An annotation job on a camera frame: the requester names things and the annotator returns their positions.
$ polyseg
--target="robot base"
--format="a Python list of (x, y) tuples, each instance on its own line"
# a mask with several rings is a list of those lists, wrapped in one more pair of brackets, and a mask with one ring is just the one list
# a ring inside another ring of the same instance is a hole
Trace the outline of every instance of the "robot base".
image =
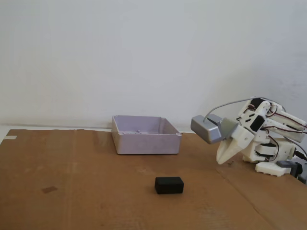
[(291, 168), (282, 168), (277, 164), (271, 162), (260, 162), (256, 164), (255, 170), (256, 172), (270, 174), (274, 176), (282, 176), (291, 172)]

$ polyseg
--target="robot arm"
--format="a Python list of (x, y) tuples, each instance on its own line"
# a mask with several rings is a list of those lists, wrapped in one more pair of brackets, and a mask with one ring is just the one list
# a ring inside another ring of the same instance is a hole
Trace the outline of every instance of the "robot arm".
[[(301, 142), (306, 127), (305, 121), (286, 113), (278, 103), (262, 98), (248, 100), (237, 121), (211, 114), (208, 119), (197, 116), (191, 122), (191, 129), (207, 143), (221, 141), (216, 157), (219, 164), (242, 152), (244, 161), (262, 161), (256, 170), (263, 173), (270, 173), (268, 169), (272, 166), (280, 167), (276, 165), (278, 161), (292, 158), (295, 144), (286, 138)], [(270, 131), (286, 138), (273, 139)], [(288, 172), (277, 168), (270, 174)]]

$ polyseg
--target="cardboard surface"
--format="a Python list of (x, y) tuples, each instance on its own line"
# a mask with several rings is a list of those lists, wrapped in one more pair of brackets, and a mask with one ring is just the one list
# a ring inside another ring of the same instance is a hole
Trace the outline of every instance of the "cardboard surface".
[[(110, 132), (11, 130), (0, 145), (0, 230), (307, 229), (307, 187), (183, 134), (178, 155), (117, 155)], [(183, 194), (158, 195), (155, 177)]]

